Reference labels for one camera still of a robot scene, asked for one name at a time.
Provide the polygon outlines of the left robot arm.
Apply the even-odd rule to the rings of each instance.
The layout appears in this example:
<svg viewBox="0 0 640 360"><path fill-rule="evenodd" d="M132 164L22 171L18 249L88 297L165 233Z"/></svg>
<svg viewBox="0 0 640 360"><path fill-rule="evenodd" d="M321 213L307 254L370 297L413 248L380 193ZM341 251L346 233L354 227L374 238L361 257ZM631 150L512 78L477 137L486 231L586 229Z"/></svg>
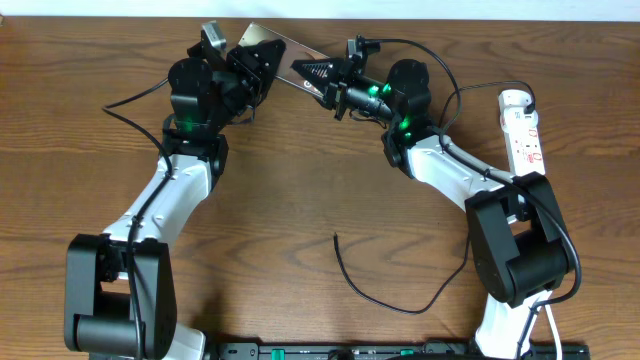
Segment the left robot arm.
<svg viewBox="0 0 640 360"><path fill-rule="evenodd" d="M64 343L103 359L203 359L207 337L181 325L170 250L224 172L222 129L265 100L286 51L261 40L225 51L206 38L163 79L173 109L157 168L129 209L100 234L79 234L66 253Z"/></svg>

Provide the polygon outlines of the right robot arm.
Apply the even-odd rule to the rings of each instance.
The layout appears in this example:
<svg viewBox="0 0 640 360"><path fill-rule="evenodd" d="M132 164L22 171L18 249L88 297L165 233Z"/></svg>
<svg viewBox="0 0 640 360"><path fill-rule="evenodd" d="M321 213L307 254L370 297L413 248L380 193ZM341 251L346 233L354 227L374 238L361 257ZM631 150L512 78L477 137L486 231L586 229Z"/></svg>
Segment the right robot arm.
<svg viewBox="0 0 640 360"><path fill-rule="evenodd" d="M427 184L467 219L466 256L488 293L474 338L478 355L521 359L541 310L558 302L566 275L582 276L577 250L541 162L535 98L517 81L499 97L510 161L500 170L458 147L429 113L430 75L413 59L396 62L384 81L367 77L367 58L298 59L304 88L337 117L348 111L383 125L391 166Z"/></svg>

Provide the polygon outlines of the white USB charger plug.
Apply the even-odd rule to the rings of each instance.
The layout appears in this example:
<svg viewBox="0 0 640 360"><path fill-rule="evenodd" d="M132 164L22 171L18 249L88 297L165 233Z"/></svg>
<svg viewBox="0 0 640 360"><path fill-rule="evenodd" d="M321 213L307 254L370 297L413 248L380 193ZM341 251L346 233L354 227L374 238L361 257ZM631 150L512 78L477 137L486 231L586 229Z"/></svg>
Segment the white USB charger plug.
<svg viewBox="0 0 640 360"><path fill-rule="evenodd" d="M511 107L526 108L531 101L532 97L528 92L518 89L504 90L498 96L500 111Z"/></svg>

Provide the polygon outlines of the white power strip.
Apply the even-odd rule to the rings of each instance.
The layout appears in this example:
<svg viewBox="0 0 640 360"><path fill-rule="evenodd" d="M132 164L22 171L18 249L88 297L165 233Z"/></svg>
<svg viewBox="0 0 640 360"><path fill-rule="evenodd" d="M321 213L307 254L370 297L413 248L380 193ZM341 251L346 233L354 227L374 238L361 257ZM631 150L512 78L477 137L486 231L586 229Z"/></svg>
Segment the white power strip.
<svg viewBox="0 0 640 360"><path fill-rule="evenodd" d="M524 176L546 173L538 132L536 111L526 114L523 107L508 107L500 117L510 172Z"/></svg>

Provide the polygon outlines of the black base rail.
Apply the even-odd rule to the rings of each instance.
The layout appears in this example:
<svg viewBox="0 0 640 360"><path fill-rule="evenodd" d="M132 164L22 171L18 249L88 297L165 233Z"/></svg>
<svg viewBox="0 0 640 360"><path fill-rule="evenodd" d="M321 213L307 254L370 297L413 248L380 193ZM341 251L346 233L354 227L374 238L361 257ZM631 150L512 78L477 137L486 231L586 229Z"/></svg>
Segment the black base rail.
<svg viewBox="0 0 640 360"><path fill-rule="evenodd" d="M486 359L475 345L431 340L424 344L291 345L219 343L208 345L204 359L213 360L384 360L384 359Z"/></svg>

